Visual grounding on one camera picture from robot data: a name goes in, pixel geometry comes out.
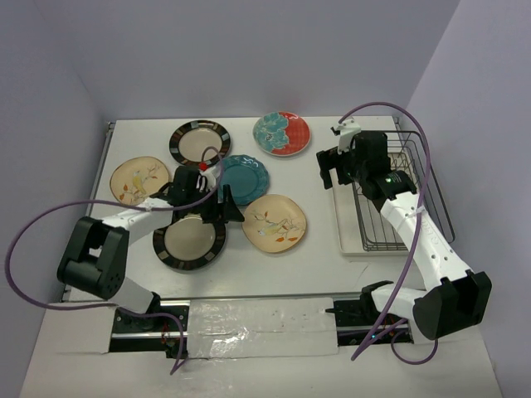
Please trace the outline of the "teal scalloped plate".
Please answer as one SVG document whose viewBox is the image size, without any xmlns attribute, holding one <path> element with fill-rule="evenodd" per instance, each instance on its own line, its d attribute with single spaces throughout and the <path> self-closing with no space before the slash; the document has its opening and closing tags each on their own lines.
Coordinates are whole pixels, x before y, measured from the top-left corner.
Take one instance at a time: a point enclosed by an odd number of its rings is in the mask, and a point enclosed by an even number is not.
<svg viewBox="0 0 531 398">
<path fill-rule="evenodd" d="M 270 178 L 263 163 L 249 155 L 233 155 L 222 159 L 223 176 L 217 190 L 217 201 L 223 200 L 223 187 L 228 185 L 237 206 L 247 206 L 266 194 Z"/>
</svg>

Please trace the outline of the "beige bird plate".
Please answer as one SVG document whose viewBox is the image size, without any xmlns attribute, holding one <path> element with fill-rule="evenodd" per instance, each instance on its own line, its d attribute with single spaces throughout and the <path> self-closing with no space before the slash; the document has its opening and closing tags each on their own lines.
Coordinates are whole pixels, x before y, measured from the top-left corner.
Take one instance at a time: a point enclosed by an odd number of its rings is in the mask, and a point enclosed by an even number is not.
<svg viewBox="0 0 531 398">
<path fill-rule="evenodd" d="M 131 158 L 114 170 L 110 190 L 118 202 L 137 206 L 167 182 L 170 182 L 170 174 L 164 163 L 143 156 Z"/>
<path fill-rule="evenodd" d="M 242 229 L 246 238 L 265 253 L 277 254 L 297 245 L 306 232 L 302 209 L 291 199 L 278 194 L 264 195 L 244 211 Z"/>
</svg>

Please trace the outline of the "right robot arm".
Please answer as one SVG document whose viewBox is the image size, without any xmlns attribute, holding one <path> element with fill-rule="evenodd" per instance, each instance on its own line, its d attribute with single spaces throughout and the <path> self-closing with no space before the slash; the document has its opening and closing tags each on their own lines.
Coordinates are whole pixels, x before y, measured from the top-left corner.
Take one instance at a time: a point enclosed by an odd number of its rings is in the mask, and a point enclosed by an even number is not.
<svg viewBox="0 0 531 398">
<path fill-rule="evenodd" d="M 431 341 L 479 324 L 491 280 L 484 272 L 474 272 L 451 248 L 423 206 L 421 188 L 393 167 L 387 135 L 362 131 L 345 143 L 316 155 L 324 187 L 333 186 L 330 173 L 335 172 L 339 184 L 361 192 L 400 237 L 424 283 L 422 290 L 391 281 L 363 288 L 362 318 L 378 324 L 391 313 L 414 322 Z"/>
</svg>

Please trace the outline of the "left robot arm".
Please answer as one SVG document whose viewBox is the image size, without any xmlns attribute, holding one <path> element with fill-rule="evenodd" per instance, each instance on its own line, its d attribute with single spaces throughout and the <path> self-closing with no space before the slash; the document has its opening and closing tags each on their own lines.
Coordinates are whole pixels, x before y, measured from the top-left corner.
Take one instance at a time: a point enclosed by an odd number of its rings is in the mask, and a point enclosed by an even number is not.
<svg viewBox="0 0 531 398">
<path fill-rule="evenodd" d="M 150 235 L 159 258 L 180 271 L 202 268 L 222 251 L 228 222 L 245 218 L 224 169 L 178 167 L 173 180 L 137 206 L 102 219 L 84 216 L 71 233 L 57 278 L 121 308 L 143 330 L 162 321 L 160 297 L 126 276 L 129 247 Z"/>
</svg>

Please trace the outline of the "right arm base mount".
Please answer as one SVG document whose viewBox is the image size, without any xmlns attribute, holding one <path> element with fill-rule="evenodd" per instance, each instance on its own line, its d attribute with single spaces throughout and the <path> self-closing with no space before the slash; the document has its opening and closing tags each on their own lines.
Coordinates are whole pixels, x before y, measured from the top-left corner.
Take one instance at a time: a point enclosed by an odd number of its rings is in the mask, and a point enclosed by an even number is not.
<svg viewBox="0 0 531 398">
<path fill-rule="evenodd" d="M 334 315 L 338 345 L 340 347 L 360 345 L 380 314 L 374 305 L 369 303 L 367 294 L 361 294 L 357 298 L 334 298 L 333 307 L 326 308 L 325 312 Z M 399 319 L 398 316 L 390 313 L 386 315 L 377 331 L 373 333 L 373 338 L 380 332 L 388 330 Z M 393 338 L 396 338 L 395 342 L 413 343 L 407 321 L 379 338 L 375 344 L 389 345 Z"/>
</svg>

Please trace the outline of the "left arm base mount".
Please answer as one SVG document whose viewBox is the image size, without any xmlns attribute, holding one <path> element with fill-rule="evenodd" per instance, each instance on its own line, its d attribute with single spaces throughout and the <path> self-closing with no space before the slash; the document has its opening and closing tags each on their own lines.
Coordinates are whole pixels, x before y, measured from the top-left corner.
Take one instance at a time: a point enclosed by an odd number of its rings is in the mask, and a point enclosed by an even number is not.
<svg viewBox="0 0 531 398">
<path fill-rule="evenodd" d="M 172 314 L 183 326 L 182 359 L 188 356 L 189 308 L 189 301 L 178 300 L 165 300 L 160 307 L 163 313 Z M 111 329 L 109 352 L 163 352 L 166 358 L 176 359 L 180 340 L 178 325 L 171 318 L 160 316 L 139 318 L 116 309 Z"/>
</svg>

